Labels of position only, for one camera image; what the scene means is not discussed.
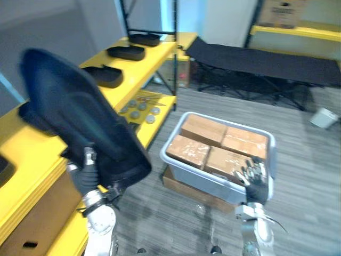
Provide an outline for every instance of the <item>brown cardboard box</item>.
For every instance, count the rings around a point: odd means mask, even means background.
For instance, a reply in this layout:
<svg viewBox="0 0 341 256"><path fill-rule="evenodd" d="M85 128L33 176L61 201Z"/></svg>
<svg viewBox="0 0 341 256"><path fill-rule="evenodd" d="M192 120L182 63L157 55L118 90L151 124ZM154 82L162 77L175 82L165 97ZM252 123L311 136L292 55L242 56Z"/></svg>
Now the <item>brown cardboard box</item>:
<svg viewBox="0 0 341 256"><path fill-rule="evenodd" d="M193 167L202 169L209 151L209 146L181 135L175 136L166 153Z"/></svg>
<svg viewBox="0 0 341 256"><path fill-rule="evenodd" d="M267 137L228 126L221 148L246 156L266 159Z"/></svg>
<svg viewBox="0 0 341 256"><path fill-rule="evenodd" d="M174 81L174 61L166 60L159 68L161 76L171 84ZM177 86L182 88L189 87L190 81L190 60L177 61Z"/></svg>
<svg viewBox="0 0 341 256"><path fill-rule="evenodd" d="M266 0L258 24L266 27L295 28L307 0Z"/></svg>
<svg viewBox="0 0 341 256"><path fill-rule="evenodd" d="M209 146L219 147L226 125L191 114L181 127L181 135Z"/></svg>
<svg viewBox="0 0 341 256"><path fill-rule="evenodd" d="M197 200L213 208L217 208L225 213L234 212L235 206L233 204L229 204L220 198L175 180L169 168L167 168L163 176L163 181L165 187L172 189L184 196Z"/></svg>
<svg viewBox="0 0 341 256"><path fill-rule="evenodd" d="M65 172L1 245L0 255L45 255L80 199Z"/></svg>
<svg viewBox="0 0 341 256"><path fill-rule="evenodd" d="M234 171L241 171L242 166L246 168L246 160L251 161L251 158L225 149L211 147L204 171L222 175L229 181L243 186L233 173Z"/></svg>

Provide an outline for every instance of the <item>black tray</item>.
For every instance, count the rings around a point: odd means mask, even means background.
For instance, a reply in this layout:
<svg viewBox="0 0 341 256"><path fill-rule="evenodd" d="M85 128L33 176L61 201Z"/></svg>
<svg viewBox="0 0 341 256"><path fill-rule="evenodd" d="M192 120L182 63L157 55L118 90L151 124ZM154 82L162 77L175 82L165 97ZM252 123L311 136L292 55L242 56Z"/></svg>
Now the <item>black tray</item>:
<svg viewBox="0 0 341 256"><path fill-rule="evenodd" d="M160 43L160 36L155 34L133 34L129 35L129 41L134 44L157 46Z"/></svg>
<svg viewBox="0 0 341 256"><path fill-rule="evenodd" d="M142 60L144 58L144 48L132 45L116 46L107 49L107 54L125 60Z"/></svg>
<svg viewBox="0 0 341 256"><path fill-rule="evenodd" d="M87 71L97 82L99 86L116 88L123 81L122 70L111 68L103 65L102 68L86 67L83 70Z"/></svg>
<svg viewBox="0 0 341 256"><path fill-rule="evenodd" d="M15 167L5 157L0 155L0 187L13 176Z"/></svg>

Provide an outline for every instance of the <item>small metal part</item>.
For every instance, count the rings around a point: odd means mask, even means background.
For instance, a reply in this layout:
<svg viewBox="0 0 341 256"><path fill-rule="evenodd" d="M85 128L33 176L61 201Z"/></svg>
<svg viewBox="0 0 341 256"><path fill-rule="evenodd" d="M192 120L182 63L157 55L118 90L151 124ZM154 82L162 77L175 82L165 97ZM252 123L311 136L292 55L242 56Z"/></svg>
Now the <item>small metal part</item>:
<svg viewBox="0 0 341 256"><path fill-rule="evenodd" d="M124 114L124 113L127 113L128 112L128 106L124 106L122 107L122 109L120 110L120 114Z"/></svg>
<svg viewBox="0 0 341 256"><path fill-rule="evenodd" d="M130 113L131 119L138 119L139 117L140 117L140 112L137 110Z"/></svg>
<svg viewBox="0 0 341 256"><path fill-rule="evenodd" d="M85 147L84 148L84 155L85 155L85 165L95 164L97 154L96 154L95 150L93 150L92 147Z"/></svg>
<svg viewBox="0 0 341 256"><path fill-rule="evenodd" d="M157 116L158 114L160 114L160 108L158 107L153 107L151 110L151 113L155 116Z"/></svg>
<svg viewBox="0 0 341 256"><path fill-rule="evenodd" d="M137 107L137 109L140 111L144 111L146 108L147 108L147 103L145 103L145 102L140 103Z"/></svg>
<svg viewBox="0 0 341 256"><path fill-rule="evenodd" d="M152 124L155 122L155 117L153 115L148 115L146 118L145 118L145 121L148 123L148 124Z"/></svg>
<svg viewBox="0 0 341 256"><path fill-rule="evenodd" d="M130 108L135 108L137 105L137 101L136 100L131 100L128 102L128 107Z"/></svg>

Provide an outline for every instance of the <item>yellow shelf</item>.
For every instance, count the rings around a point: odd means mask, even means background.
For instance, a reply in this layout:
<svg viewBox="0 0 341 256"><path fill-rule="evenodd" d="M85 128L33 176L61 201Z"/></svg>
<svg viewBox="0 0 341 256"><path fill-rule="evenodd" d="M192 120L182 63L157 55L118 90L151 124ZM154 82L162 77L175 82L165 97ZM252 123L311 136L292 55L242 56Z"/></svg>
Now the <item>yellow shelf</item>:
<svg viewBox="0 0 341 256"><path fill-rule="evenodd" d="M177 44L183 46L183 49L186 50L193 41L197 38L198 34L195 32L178 32L177 33ZM165 39L166 42L170 42L173 40L172 35L168 35ZM181 49L177 49L177 60L178 61L188 61L190 59L189 56L186 55L185 51ZM167 60L172 60L173 55L169 55Z"/></svg>
<svg viewBox="0 0 341 256"><path fill-rule="evenodd" d="M142 114L139 119L131 120L129 118L130 113L136 110L136 108L131 108L127 113L121 114L127 119L128 122L140 124L137 130L137 137L145 148L149 145L152 138L155 136L158 128L165 120L167 114L173 107L173 104L175 103L176 100L175 96L150 92L146 90L138 91L138 93L134 97L132 97L132 99L136 99L138 96L143 97L154 95L161 96L162 98L157 99L156 101L158 103L165 104L166 106L157 106L160 108L160 114L155 116L156 121L153 124L148 124L145 121L145 117L148 114L150 114L150 109L154 107L154 105L147 104L148 105L147 109L141 112ZM59 233L55 242L48 251L47 256L60 255L80 256L86 246L87 238L88 232L86 228L86 219L82 218L82 215L75 211L73 215L70 217L67 224L62 229L62 231Z"/></svg>
<svg viewBox="0 0 341 256"><path fill-rule="evenodd" d="M0 153L16 166L0 188L0 245L65 170L66 161L59 156L64 148L59 137L45 136L28 125L0 146Z"/></svg>
<svg viewBox="0 0 341 256"><path fill-rule="evenodd" d="M125 44L126 41L122 39L112 46ZM162 42L155 47L144 46L145 57L140 61L112 58L107 55L106 51L102 51L80 66L83 68L106 65L123 71L124 80L119 87L115 89L100 87L101 92L111 106L118 111L127 104L141 86L158 70L168 55L175 50L175 46L175 42Z"/></svg>
<svg viewBox="0 0 341 256"><path fill-rule="evenodd" d="M121 40L115 45L123 44L125 41ZM107 65L123 70L124 81L119 87L100 87L111 106L120 110L166 60L175 45L175 42L167 42L156 47L145 47L145 58L141 61L114 59L103 51L82 63L81 67ZM59 156L66 147L64 142L59 137L48 137L22 123L16 115L18 110L14 111L11 122L18 122L20 128L14 133L2 131L0 138L0 153L17 168L13 177L0 188L0 245L58 179L66 163ZM0 125L11 130L10 126L3 125L7 119L6 116L1 118ZM144 145L151 139L143 135Z"/></svg>
<svg viewBox="0 0 341 256"><path fill-rule="evenodd" d="M317 22L302 21L299 26L294 29L274 28L253 26L251 34L254 35L258 31L268 33L278 33L294 36L312 37L330 41L341 42L341 27Z"/></svg>

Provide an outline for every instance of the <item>plastic storage bin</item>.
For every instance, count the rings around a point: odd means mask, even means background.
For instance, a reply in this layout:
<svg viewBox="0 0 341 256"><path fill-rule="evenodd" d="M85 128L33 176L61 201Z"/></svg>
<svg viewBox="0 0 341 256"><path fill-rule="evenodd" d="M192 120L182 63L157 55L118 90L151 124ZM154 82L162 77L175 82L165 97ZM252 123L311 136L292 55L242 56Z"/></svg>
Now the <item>plastic storage bin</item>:
<svg viewBox="0 0 341 256"><path fill-rule="evenodd" d="M217 177L215 175L212 175L210 173L207 173L205 171L202 171L200 169L197 169L195 167L182 163L166 155L166 150L169 144L172 142L173 138L177 134L181 133L181 126L186 121L187 117L190 114L202 116L204 118L211 119L213 121L216 121L216 122L228 125L228 126L233 126L242 130L246 130L246 131L250 131L250 132L258 133L260 135L267 136L268 138L267 159L265 161L265 166L267 167L268 173L269 173L268 200L271 199L273 195L273 180L275 179L276 156L277 156L276 143L275 143L274 136L264 130L252 128L252 127L237 124L237 123L228 122L222 119L202 115L199 113L186 112L185 114L183 114L177 126L175 127L171 135L169 136L167 142L164 144L164 146L161 149L160 157L164 162L166 162L169 165L174 178L177 181L180 181L192 187L198 188L204 192L207 192L211 195L221 198L231 204L239 204L241 202L246 201L245 188L243 186L240 186L226 179Z"/></svg>

